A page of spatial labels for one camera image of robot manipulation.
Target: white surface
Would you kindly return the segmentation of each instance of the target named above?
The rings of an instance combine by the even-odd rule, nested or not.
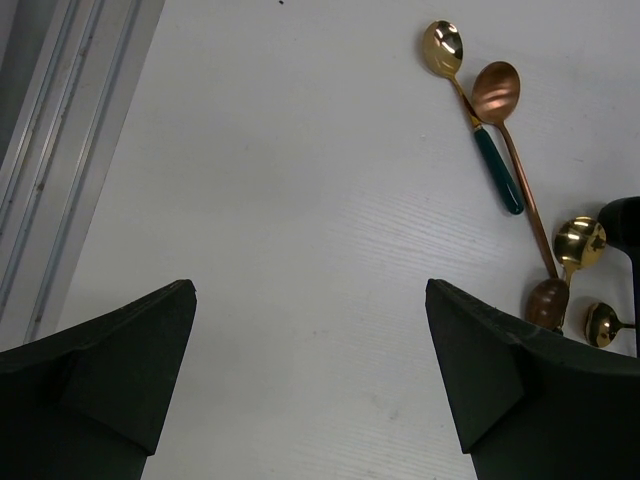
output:
[[[640,192],[638,3],[168,0],[61,325],[194,280],[145,479],[474,478],[424,287],[518,314],[544,267],[419,61],[438,18],[463,83],[519,69],[509,126],[549,231]],[[576,275],[569,334],[588,296],[630,319],[629,285],[614,251]]]

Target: gold spoon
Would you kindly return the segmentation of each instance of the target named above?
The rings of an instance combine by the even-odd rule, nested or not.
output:
[[[422,53],[429,69],[436,75],[449,80],[458,92],[471,120],[473,137],[500,193],[502,202],[512,214],[522,213],[524,203],[520,192],[518,192],[518,188],[493,140],[482,127],[482,122],[478,119],[462,87],[456,80],[456,73],[462,65],[462,39],[458,29],[445,20],[433,22],[424,33]]]
[[[604,228],[589,217],[576,217],[565,222],[553,239],[553,253],[565,271],[567,287],[573,274],[594,265],[607,244]],[[564,318],[558,328],[562,330]]]
[[[635,328],[635,325],[622,323],[613,308],[606,303],[594,303],[587,310],[584,337],[589,345],[606,347],[623,328]]]
[[[558,278],[556,264],[553,261],[553,254],[547,241],[547,234],[544,232],[538,207],[533,198],[531,187],[527,181],[527,175],[520,162],[518,151],[513,144],[513,139],[509,134],[509,130],[505,126],[505,120],[513,113],[520,98],[520,77],[516,69],[507,62],[494,62],[487,65],[476,78],[471,94],[471,104],[485,123],[495,125],[502,134],[511,161],[516,171],[520,188],[524,194],[524,201],[527,205],[527,213],[529,214],[529,222],[533,229],[533,235],[538,244],[538,249],[542,254],[549,277]]]

